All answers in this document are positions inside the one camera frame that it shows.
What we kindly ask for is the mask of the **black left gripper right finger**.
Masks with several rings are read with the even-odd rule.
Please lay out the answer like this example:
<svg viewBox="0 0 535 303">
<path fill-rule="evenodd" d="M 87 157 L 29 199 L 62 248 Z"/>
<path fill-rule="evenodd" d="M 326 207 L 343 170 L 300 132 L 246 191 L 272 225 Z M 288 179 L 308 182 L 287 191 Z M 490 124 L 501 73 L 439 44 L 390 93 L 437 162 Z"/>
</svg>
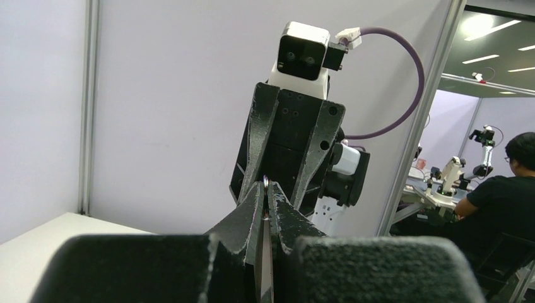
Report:
<svg viewBox="0 0 535 303">
<path fill-rule="evenodd" d="M 267 186 L 273 302 L 484 302 L 462 252 L 439 237 L 333 238 Z"/>
</svg>

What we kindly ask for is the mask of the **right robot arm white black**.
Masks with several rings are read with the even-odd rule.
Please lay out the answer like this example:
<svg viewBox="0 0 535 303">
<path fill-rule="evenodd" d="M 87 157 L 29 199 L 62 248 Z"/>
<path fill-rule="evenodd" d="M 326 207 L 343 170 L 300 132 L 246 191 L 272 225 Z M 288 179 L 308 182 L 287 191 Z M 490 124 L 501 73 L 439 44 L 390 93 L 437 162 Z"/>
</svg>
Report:
<svg viewBox="0 0 535 303">
<path fill-rule="evenodd" d="M 341 104 L 258 83 L 230 181 L 234 200 L 267 177 L 331 235 L 358 202 L 370 160 L 369 153 L 343 143 L 344 114 Z"/>
</svg>

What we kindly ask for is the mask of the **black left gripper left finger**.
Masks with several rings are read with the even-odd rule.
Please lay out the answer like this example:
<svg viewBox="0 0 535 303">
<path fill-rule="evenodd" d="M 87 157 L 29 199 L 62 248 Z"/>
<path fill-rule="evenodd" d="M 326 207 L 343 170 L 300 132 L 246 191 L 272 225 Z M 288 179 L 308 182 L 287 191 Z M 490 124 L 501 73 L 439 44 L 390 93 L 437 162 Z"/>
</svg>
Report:
<svg viewBox="0 0 535 303">
<path fill-rule="evenodd" d="M 51 259 L 32 302 L 259 302 L 264 184 L 205 234 L 85 234 Z"/>
</svg>

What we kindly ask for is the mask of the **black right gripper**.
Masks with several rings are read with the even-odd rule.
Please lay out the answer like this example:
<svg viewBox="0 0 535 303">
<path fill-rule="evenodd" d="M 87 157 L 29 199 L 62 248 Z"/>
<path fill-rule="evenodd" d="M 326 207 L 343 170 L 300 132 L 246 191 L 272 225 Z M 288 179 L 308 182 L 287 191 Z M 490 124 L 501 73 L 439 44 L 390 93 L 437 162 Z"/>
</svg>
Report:
<svg viewBox="0 0 535 303">
<path fill-rule="evenodd" d="M 236 204 L 266 175 L 294 209 L 311 214 L 341 138 L 343 114 L 341 104 L 258 83 L 230 181 Z"/>
</svg>

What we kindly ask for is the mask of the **metal key organizer red handle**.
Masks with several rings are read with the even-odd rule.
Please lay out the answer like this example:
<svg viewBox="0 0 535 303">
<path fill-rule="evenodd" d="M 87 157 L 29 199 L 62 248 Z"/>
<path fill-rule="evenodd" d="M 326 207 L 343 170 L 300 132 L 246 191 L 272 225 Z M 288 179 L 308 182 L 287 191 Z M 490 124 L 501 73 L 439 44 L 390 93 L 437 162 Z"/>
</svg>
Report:
<svg viewBox="0 0 535 303">
<path fill-rule="evenodd" d="M 258 302 L 274 302 L 273 299 L 273 256 L 271 242 L 271 218 L 269 215 L 268 188 L 269 178 L 262 177 L 264 200 L 262 205 L 261 226 L 257 243 L 255 279 Z"/>
</svg>

